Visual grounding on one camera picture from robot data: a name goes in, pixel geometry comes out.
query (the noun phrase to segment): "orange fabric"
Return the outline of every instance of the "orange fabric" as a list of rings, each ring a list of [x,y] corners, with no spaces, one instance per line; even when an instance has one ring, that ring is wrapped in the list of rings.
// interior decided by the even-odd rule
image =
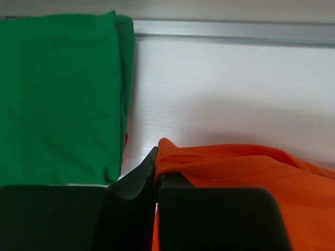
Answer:
[[[279,149],[247,144],[178,148],[161,139],[156,178],[182,173],[197,187],[262,187],[276,198],[294,251],[335,250],[335,172]],[[158,251],[158,223],[153,250]]]

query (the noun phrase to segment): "folded towel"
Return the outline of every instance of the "folded towel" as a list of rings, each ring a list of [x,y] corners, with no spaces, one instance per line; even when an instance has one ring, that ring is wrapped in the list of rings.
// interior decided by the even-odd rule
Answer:
[[[120,175],[132,20],[110,12],[0,21],[0,186]]]
[[[158,149],[156,178],[180,172],[197,187],[265,188],[277,200],[293,250],[335,250],[335,172],[260,145],[178,148],[161,139]]]

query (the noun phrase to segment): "white wall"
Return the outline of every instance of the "white wall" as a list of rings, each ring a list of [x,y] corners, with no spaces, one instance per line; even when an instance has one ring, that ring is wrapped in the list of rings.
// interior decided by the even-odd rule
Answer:
[[[335,22],[334,0],[0,0],[0,15]],[[142,39],[125,174],[162,137],[256,143],[335,169],[335,50]]]
[[[162,137],[254,143],[335,169],[335,50],[142,39],[122,173]]]
[[[0,15],[104,13],[132,18],[335,22],[334,0],[0,0]]]

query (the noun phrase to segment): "black plastic object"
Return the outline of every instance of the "black plastic object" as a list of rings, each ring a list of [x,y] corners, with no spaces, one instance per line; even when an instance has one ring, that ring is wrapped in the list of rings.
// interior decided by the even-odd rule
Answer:
[[[0,250],[150,251],[156,153],[108,188],[1,188]]]
[[[196,188],[181,174],[160,176],[160,251],[289,251],[272,195],[258,188]]]

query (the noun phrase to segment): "green folded fabric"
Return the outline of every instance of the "green folded fabric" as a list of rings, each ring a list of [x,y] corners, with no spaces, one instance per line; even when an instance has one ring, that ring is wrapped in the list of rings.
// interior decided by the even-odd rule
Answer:
[[[114,12],[0,21],[0,186],[120,175],[135,35]]]

